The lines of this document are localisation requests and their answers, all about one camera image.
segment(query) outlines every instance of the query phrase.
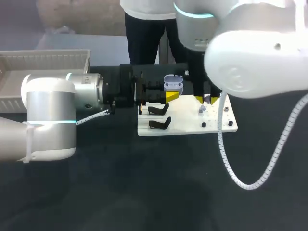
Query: white robotic arm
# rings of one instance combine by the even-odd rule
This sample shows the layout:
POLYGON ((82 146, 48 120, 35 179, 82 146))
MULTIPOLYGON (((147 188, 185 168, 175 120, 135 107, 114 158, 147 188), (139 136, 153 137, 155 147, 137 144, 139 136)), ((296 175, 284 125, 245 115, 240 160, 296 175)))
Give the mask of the white robotic arm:
POLYGON ((290 0, 259 2, 267 3, 177 0, 180 41, 191 50, 206 50, 209 79, 230 95, 259 98, 307 89, 308 9, 290 0), (209 14, 219 21, 213 39, 204 38, 209 14))
POLYGON ((27 122, 0 117, 0 161, 61 160, 76 149, 75 86, 59 78, 27 84, 27 122))

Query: white platform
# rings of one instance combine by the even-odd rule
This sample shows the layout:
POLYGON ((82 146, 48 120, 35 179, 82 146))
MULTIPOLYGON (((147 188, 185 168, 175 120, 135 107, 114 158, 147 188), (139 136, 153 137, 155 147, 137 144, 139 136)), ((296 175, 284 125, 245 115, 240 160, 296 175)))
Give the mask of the white platform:
MULTIPOLYGON (((163 108, 164 105, 159 103, 147 103, 143 107, 142 115, 138 115, 138 135, 139 136, 171 136, 171 135, 189 135, 217 133, 217 116, 219 99, 213 104, 204 104, 206 111, 199 113, 200 102, 193 95, 183 95, 178 99, 169 103, 169 109, 165 115, 149 114, 148 106, 163 108), (168 117, 172 121, 167 130, 150 129, 149 121, 154 120, 164 123, 168 117), (202 127, 202 123, 206 122, 206 127, 202 127)), ((232 106, 227 96, 225 107, 229 108, 228 112, 223 115, 223 132, 236 132, 238 127, 232 106), (229 121, 233 121, 233 125, 229 126, 229 121)))

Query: person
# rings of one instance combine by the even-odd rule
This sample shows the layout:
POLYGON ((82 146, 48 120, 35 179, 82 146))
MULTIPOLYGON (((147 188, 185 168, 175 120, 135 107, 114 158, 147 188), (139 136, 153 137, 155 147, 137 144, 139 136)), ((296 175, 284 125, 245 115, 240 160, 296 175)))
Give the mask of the person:
POLYGON ((120 5, 125 11, 131 64, 155 64, 165 30, 176 63, 186 62, 186 49, 178 37, 173 0, 120 0, 120 5))

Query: black bracket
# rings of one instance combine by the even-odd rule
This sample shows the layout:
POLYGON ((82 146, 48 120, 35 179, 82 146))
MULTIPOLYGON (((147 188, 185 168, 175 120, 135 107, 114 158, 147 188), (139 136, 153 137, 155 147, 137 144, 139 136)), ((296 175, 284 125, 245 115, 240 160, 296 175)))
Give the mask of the black bracket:
POLYGON ((156 128, 156 129, 161 129, 161 130, 166 130, 169 127, 170 123, 171 123, 171 117, 168 117, 165 123, 159 123, 153 120, 149 121, 149 125, 151 129, 156 128))
POLYGON ((156 108, 156 107, 148 107, 148 111, 149 111, 150 114, 153 113, 153 114, 156 114, 156 115, 164 116, 166 114, 168 108, 169 108, 169 103, 165 104, 163 109, 159 109, 159 108, 156 108))

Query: white spiral cable wrap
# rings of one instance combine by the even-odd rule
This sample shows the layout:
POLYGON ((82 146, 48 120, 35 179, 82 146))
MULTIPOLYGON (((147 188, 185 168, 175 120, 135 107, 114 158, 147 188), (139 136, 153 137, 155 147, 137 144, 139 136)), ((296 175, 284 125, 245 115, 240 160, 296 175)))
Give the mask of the white spiral cable wrap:
POLYGON ((83 124, 83 123, 85 123, 85 122, 88 122, 89 120, 92 120, 92 119, 94 119, 94 118, 98 118, 98 117, 101 117, 101 116, 110 115, 110 114, 108 113, 108 111, 109 111, 109 110, 105 110, 105 111, 96 113, 96 114, 94 114, 94 115, 88 116, 88 117, 86 117, 86 118, 84 118, 84 119, 82 119, 82 120, 80 120, 80 121, 77 121, 77 122, 76 122, 76 125, 78 126, 78 125, 83 124))
POLYGON ((274 154, 265 170, 265 172, 263 173, 263 175, 260 177, 260 179, 257 180, 257 182, 253 183, 253 184, 245 184, 243 182, 241 182, 238 177, 235 175, 235 173, 233 172, 230 163, 228 161, 227 158, 227 154, 225 151, 225 147, 223 144, 223 138, 222 138, 222 115, 223 115, 223 109, 224 109, 224 104, 226 101, 226 96, 227 94, 225 92, 223 92, 221 94, 221 98, 220 98, 220 103, 219 103, 219 109, 218 109, 218 144, 219 144, 219 149, 220 149, 220 154, 223 160, 223 163, 229 173, 229 175, 231 176, 232 180, 234 180, 234 182, 240 186, 241 188, 245 189, 245 190, 254 190, 259 188, 262 184, 265 183, 265 181, 269 178, 271 172, 273 171, 275 164, 279 158, 279 155, 282 151, 282 148, 285 144, 285 142, 287 141, 289 134, 295 124, 295 121, 298 117, 298 115, 300 114, 300 112, 302 111, 302 109, 306 106, 306 104, 308 103, 308 94, 306 94, 303 98, 300 99, 300 101, 298 101, 298 103, 296 104, 296 106, 294 107, 294 109, 292 110, 290 117, 288 119, 287 124, 285 125, 285 128, 282 132, 282 135, 280 136, 280 139, 278 141, 278 144, 275 148, 274 154))

